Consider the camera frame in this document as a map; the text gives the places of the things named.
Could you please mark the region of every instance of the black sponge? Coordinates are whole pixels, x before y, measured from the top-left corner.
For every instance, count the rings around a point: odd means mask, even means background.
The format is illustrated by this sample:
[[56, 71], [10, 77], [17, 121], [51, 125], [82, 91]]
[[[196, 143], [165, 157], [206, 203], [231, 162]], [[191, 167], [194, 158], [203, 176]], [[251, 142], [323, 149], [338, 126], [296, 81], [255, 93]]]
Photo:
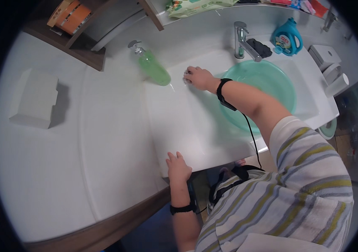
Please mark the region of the black sponge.
[[263, 45], [262, 43], [258, 42], [254, 38], [248, 39], [246, 41], [253, 49], [260, 54], [262, 58], [270, 57], [273, 52], [270, 50], [270, 48], [266, 45]]

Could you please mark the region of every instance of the countertop edge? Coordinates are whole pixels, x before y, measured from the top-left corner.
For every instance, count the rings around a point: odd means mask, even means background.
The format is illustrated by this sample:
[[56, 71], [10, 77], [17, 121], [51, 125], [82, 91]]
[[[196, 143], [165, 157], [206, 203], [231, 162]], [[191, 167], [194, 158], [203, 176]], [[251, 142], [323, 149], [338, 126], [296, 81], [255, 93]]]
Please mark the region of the countertop edge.
[[171, 188], [166, 187], [140, 203], [89, 227], [57, 238], [24, 243], [31, 252], [101, 251], [112, 245], [171, 200]]

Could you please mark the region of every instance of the green plastic basin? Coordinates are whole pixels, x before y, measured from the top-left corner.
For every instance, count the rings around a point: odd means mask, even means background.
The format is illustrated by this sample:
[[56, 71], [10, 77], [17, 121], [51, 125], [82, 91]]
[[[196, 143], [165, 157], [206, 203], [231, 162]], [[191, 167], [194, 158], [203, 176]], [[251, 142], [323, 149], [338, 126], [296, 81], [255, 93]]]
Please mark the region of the green plastic basin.
[[[230, 78], [258, 88], [266, 94], [276, 98], [289, 112], [295, 111], [297, 96], [289, 77], [276, 65], [266, 60], [255, 62], [247, 60], [240, 62], [224, 73], [222, 78]], [[233, 111], [220, 104], [221, 112], [235, 126], [249, 131], [246, 119], [242, 113]], [[260, 134], [257, 125], [248, 118], [252, 132]]]

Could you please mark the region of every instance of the soap dispenser bottle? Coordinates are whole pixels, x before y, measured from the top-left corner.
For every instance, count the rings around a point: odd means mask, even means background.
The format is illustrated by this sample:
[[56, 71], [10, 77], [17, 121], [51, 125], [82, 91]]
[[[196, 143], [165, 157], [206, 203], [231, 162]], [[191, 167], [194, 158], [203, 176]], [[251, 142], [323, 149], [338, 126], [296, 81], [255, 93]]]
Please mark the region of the soap dispenser bottle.
[[141, 43], [141, 41], [133, 40], [127, 47], [134, 50], [134, 53], [140, 56], [138, 63], [144, 73], [161, 86], [171, 83], [171, 76], [166, 69], [156, 60], [150, 50], [145, 51], [142, 47], [138, 47], [138, 43]]

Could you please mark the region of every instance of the shirt sleeve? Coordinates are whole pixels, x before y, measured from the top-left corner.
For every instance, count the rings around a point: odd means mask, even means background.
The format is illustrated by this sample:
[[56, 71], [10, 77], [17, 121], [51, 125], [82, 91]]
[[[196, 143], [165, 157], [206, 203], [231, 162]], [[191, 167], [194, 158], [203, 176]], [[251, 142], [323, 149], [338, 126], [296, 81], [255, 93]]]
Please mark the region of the shirt sleeve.
[[336, 150], [294, 116], [281, 119], [269, 140], [277, 184], [322, 198], [353, 202], [351, 179]]

